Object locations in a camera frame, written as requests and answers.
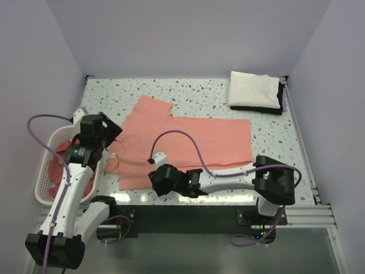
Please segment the salmon pink t-shirt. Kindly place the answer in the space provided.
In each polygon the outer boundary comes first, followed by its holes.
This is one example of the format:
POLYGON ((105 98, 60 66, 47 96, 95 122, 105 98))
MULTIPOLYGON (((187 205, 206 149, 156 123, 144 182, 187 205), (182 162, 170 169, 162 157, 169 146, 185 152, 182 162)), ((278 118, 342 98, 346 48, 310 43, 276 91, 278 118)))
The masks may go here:
POLYGON ((163 152, 181 171, 244 166, 254 161, 250 121, 247 119, 171 116, 172 103, 142 95, 121 125, 123 131, 110 145, 114 158, 105 172, 118 174, 120 190, 152 187, 148 163, 152 151, 163 152))

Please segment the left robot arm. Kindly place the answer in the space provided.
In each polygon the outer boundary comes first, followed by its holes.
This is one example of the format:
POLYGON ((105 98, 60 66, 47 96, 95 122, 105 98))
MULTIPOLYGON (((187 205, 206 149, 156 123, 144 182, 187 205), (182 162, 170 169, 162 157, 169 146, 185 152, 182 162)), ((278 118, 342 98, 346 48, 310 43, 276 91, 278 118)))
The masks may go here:
POLYGON ((32 131, 32 116, 27 121, 30 135, 63 164, 61 182, 51 209, 37 233, 27 235, 25 246, 37 265, 46 273, 48 267, 62 270, 77 269, 84 258, 86 242, 101 223, 112 224, 117 220, 115 198, 95 196, 83 215, 76 212, 84 189, 108 148, 122 132, 106 114, 74 116, 70 122, 79 122, 80 130, 73 137, 70 148, 61 157, 41 141, 32 131))

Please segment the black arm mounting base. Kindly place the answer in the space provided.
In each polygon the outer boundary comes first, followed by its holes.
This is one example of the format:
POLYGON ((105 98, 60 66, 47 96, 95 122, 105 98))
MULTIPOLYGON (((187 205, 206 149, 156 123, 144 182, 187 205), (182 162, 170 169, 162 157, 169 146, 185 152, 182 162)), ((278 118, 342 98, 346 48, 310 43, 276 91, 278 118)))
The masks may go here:
POLYGON ((119 236, 137 238, 141 233, 174 234, 238 234, 258 239, 278 221, 287 225, 280 209, 274 217, 260 216, 254 205, 119 205, 118 218, 105 221, 96 230, 99 240, 115 240, 119 236))

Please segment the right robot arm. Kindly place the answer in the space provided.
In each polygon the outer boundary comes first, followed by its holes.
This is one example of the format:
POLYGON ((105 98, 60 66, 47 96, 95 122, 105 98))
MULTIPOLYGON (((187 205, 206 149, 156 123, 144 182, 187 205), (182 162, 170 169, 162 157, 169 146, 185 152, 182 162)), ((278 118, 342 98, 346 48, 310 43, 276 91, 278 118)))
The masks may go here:
POLYGON ((252 164, 227 170, 198 168, 180 171, 168 163, 167 156, 158 152, 148 159, 155 170, 148 174, 158 196, 176 192, 195 199, 225 190, 252 190, 259 194, 254 218, 267 224, 281 206, 295 203, 295 178, 292 166, 267 156, 258 156, 252 164))

